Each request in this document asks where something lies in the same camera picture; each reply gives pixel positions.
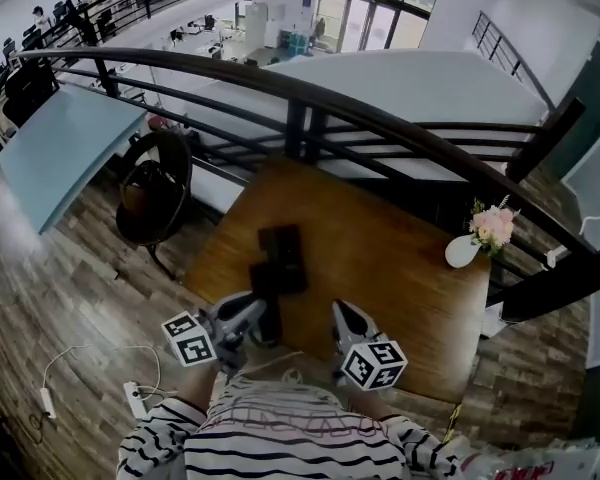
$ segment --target glass door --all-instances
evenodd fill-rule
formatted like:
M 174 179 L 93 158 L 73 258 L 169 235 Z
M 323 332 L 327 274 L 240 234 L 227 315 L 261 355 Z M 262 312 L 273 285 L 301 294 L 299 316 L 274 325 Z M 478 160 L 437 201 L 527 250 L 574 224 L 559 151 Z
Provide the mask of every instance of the glass door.
M 342 38 L 342 47 L 340 51 L 357 52 L 363 44 L 363 33 L 367 23 L 367 14 L 369 12 L 368 0 L 351 0 L 349 5 L 349 15 Z
M 371 6 L 364 50 L 384 49 L 395 15 L 396 11 L 385 5 L 373 4 Z

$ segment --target person's arm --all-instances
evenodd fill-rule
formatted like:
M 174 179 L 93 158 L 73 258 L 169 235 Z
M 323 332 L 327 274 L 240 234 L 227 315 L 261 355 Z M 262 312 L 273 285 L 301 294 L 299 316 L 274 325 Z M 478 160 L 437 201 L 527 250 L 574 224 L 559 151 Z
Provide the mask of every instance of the person's arm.
M 458 458 L 445 453 L 444 444 L 425 428 L 393 412 L 377 392 L 361 391 L 349 386 L 346 392 L 357 412 L 378 421 L 393 442 L 400 442 L 410 471 L 426 472 L 437 480 L 464 478 Z
M 217 374 L 216 362 L 194 367 L 175 397 L 149 411 L 120 445 L 117 480 L 141 478 L 182 453 L 184 442 L 207 419 Z

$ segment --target flower bouquet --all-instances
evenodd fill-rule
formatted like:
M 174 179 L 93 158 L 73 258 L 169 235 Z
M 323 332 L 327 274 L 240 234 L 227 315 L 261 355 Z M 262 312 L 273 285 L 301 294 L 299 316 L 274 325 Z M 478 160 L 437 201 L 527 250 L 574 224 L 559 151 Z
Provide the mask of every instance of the flower bouquet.
M 491 206 L 485 210 L 485 205 L 478 199 L 473 205 L 473 218 L 469 224 L 471 243 L 479 245 L 488 256 L 498 254 L 504 244 L 511 241 L 513 233 L 513 219 L 519 212 L 513 213 L 504 205 L 509 196 L 506 196 L 500 206 Z

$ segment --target black and white striped sleeve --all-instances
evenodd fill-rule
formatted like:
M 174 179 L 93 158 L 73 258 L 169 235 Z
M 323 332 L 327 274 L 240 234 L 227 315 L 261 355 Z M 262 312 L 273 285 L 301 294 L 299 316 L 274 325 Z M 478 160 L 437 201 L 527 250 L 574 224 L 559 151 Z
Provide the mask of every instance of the black and white striped sleeve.
M 426 429 L 404 416 L 388 416 L 380 422 L 392 441 L 400 441 L 412 474 L 428 474 L 437 480 L 464 479 L 458 458 L 445 453 L 445 445 Z
M 120 444 L 117 480 L 142 478 L 175 459 L 206 419 L 204 411 L 178 398 L 156 405 Z

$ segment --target light blue table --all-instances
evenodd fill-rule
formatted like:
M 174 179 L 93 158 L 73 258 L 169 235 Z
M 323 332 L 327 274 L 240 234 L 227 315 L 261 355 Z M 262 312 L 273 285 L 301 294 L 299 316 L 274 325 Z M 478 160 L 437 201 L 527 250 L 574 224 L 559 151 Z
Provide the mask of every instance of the light blue table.
M 39 234 L 58 222 L 144 115 L 128 103 L 65 85 L 18 130 L 0 166 Z

